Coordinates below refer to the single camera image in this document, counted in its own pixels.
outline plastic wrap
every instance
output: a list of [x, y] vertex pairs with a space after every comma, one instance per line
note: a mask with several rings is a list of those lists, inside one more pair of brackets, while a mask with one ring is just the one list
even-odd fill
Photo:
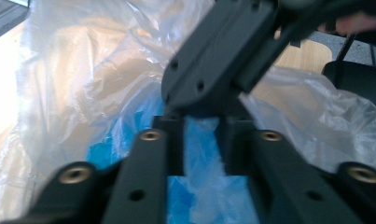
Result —
[[[102, 168], [129, 153], [161, 113], [170, 57], [212, 1], [33, 1], [17, 73], [19, 121], [0, 154], [0, 219], [21, 214], [71, 161]], [[322, 76], [273, 68], [241, 96], [260, 128], [285, 134], [307, 161], [376, 167], [376, 108]], [[187, 177], [169, 179], [169, 223], [257, 223], [243, 177], [225, 177], [216, 119], [188, 118]]]

